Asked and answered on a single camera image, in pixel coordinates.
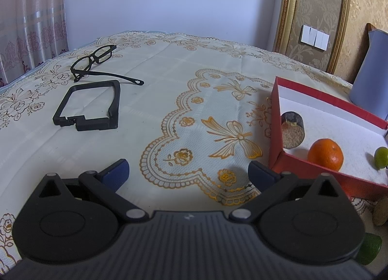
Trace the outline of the blue electric kettle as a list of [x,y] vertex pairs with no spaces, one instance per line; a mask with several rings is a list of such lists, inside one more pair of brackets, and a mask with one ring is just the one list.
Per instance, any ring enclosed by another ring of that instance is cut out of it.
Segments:
[[387,33],[370,31],[369,48],[356,76],[349,98],[355,105],[387,120]]

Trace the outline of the pink floral curtain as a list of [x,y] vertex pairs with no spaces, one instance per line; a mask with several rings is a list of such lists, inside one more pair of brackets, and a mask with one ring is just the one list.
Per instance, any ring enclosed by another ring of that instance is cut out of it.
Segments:
[[1,86],[66,51],[64,0],[1,0]]

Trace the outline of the cream floral tablecloth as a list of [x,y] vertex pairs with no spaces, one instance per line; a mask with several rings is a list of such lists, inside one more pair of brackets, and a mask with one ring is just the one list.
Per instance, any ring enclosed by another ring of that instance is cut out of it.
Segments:
[[[79,132],[53,115],[74,85],[72,63],[113,44],[97,76],[120,82],[118,127]],[[147,212],[230,212],[258,195],[252,160],[267,163],[274,81],[282,77],[340,99],[351,84],[281,54],[158,32],[123,32],[62,54],[1,89],[1,273],[20,260],[11,231],[48,172],[76,177],[118,159],[130,165],[120,194]]]

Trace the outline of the gold picture frame moulding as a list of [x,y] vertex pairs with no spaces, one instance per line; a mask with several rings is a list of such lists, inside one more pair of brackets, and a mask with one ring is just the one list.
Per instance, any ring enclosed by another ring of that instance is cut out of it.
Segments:
[[[348,22],[350,0],[278,0],[274,16],[273,51],[291,59],[334,74]],[[306,25],[329,36],[327,49],[302,42],[302,26]]]

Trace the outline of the orange tangerine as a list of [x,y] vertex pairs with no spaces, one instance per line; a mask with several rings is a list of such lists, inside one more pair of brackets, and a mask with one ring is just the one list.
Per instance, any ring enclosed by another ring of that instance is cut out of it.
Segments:
[[312,144],[308,150],[307,161],[338,172],[343,166],[344,156],[336,142],[324,138]]

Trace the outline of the green tomato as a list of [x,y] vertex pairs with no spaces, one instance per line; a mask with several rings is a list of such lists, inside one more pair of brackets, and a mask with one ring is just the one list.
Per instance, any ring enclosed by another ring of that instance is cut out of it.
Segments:
[[387,168],[388,166],[388,148],[379,147],[376,149],[374,156],[374,164],[377,169]]

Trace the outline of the large black plastic frame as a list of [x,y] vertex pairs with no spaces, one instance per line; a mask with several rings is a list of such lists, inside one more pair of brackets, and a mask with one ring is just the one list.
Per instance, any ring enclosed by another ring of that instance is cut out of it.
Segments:
[[117,129],[120,92],[117,80],[74,85],[55,111],[53,123],[74,126],[79,132]]

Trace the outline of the brown kiwi fruit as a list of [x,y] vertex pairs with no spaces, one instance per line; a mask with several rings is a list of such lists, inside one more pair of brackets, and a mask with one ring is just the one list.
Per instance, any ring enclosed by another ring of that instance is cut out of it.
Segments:
[[382,226],[388,218],[388,199],[384,197],[380,199],[373,210],[372,221],[376,226]]

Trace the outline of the green cucumber slice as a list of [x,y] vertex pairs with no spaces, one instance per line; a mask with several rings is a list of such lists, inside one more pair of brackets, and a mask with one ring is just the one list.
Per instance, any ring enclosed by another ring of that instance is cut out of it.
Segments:
[[382,246],[382,238],[373,233],[365,233],[364,241],[356,256],[356,261],[362,265],[369,265],[379,254]]

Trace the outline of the black eyeglasses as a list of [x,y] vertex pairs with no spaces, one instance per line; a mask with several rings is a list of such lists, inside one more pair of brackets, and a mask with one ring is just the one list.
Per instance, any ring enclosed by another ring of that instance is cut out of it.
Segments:
[[143,80],[131,78],[121,74],[114,74],[109,72],[93,71],[93,65],[101,65],[108,61],[113,56],[116,45],[110,44],[97,48],[91,54],[81,57],[70,66],[70,72],[73,76],[74,82],[79,82],[85,76],[108,76],[116,79],[126,80],[137,86],[145,84]]

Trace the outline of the white wall switch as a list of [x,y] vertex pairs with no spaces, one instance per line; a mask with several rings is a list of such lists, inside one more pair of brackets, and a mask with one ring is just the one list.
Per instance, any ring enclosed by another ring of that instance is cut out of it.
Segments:
[[300,34],[300,42],[321,51],[328,49],[330,36],[322,31],[318,31],[308,25],[303,25]]

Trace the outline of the red shallow cardboard box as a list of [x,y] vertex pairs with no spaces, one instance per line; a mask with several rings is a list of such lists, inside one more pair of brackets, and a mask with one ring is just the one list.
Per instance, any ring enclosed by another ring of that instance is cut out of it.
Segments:
[[387,147],[387,122],[325,92],[277,77],[272,89],[268,165],[300,178],[333,175],[351,197],[387,195],[374,153]]

